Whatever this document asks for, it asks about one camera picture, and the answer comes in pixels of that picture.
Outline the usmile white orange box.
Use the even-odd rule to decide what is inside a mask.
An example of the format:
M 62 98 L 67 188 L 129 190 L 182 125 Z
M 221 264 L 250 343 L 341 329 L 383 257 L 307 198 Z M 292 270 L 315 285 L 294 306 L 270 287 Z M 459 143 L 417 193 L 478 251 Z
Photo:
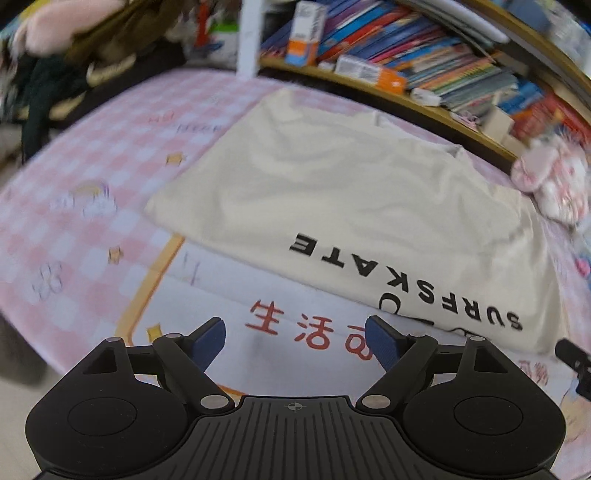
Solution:
M 328 6 L 322 3 L 313 1 L 297 3 L 291 23 L 290 38 L 287 42 L 287 64 L 305 67 L 315 62 L 327 13 Z

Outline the white orange toothpaste box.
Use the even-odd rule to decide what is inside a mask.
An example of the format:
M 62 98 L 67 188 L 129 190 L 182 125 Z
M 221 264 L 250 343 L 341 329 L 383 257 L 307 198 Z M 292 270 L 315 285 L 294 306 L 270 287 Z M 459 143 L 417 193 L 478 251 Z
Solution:
M 407 85 L 407 80 L 397 71 L 349 55 L 339 56 L 335 74 L 397 95 L 404 94 Z

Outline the cream t-shirt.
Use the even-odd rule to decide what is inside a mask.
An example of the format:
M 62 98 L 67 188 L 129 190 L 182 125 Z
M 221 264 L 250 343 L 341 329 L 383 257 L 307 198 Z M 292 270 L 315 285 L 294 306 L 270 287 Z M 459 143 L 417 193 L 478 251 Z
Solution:
M 461 147 L 263 97 L 147 202 L 159 226 L 342 298 L 549 353 L 566 312 L 541 220 Z

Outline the beige pen holder organizer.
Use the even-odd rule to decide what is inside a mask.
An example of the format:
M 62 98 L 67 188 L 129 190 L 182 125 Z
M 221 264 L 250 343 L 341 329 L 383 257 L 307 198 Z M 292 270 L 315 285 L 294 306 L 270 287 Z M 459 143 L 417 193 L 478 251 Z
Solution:
M 511 116 L 497 106 L 493 106 L 482 120 L 480 131 L 514 155 L 521 156 L 526 152 L 527 147 L 511 134 L 514 124 L 515 121 Z

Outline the white power adapter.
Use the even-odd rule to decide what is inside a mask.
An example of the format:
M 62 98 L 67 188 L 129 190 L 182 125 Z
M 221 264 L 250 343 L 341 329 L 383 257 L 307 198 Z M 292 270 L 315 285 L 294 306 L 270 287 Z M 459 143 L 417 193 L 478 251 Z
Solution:
M 410 97 L 414 102 L 426 107 L 439 107 L 442 103 L 442 98 L 438 94 L 422 88 L 413 89 Z

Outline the pink checkered desk mat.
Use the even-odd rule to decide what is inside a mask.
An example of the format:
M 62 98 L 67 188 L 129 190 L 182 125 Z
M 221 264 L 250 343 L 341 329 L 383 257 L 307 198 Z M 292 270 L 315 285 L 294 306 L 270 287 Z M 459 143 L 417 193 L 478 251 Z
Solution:
M 208 375 L 232 394 L 359 396 L 381 376 L 371 307 L 207 251 L 158 228 L 148 199 L 280 81 L 176 70 L 66 130 L 1 194 L 1 310 L 57 372 L 100 341 L 131 345 L 221 317 Z

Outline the wooden white bookshelf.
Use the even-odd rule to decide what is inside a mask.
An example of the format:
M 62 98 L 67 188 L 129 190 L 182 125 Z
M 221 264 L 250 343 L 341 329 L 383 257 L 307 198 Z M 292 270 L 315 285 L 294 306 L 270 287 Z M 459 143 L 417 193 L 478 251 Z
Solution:
M 391 113 L 508 169 L 537 137 L 590 142 L 590 76 L 535 1 L 246 1 L 238 72 L 307 83 Z

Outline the row of leaning books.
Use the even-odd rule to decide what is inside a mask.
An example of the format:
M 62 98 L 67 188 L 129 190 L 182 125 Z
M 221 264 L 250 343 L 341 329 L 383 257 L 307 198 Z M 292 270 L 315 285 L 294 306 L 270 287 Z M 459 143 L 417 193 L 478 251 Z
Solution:
M 482 117 L 493 107 L 509 116 L 545 97 L 500 51 L 506 33 L 458 1 L 313 1 L 328 6 L 315 62 L 335 73 L 341 55 L 397 71 L 415 88 L 442 98 L 440 107 Z M 270 34 L 260 56 L 286 62 L 291 23 Z

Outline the pink white plush bunny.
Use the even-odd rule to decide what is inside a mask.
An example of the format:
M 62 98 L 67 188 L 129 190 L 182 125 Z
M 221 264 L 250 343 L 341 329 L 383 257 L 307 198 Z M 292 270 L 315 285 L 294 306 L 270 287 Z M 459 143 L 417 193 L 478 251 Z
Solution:
M 589 213 L 589 165 L 577 142 L 560 135 L 533 139 L 513 163 L 511 180 L 550 220 L 573 227 Z

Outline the red thick dictionary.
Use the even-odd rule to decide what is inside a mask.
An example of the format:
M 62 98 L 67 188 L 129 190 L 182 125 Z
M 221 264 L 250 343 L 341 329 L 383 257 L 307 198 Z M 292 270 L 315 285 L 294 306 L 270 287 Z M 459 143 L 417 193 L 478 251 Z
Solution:
M 583 146 L 590 144 L 590 123 L 570 104 L 546 95 L 513 116 L 511 135 L 523 144 L 534 138 L 558 134 Z

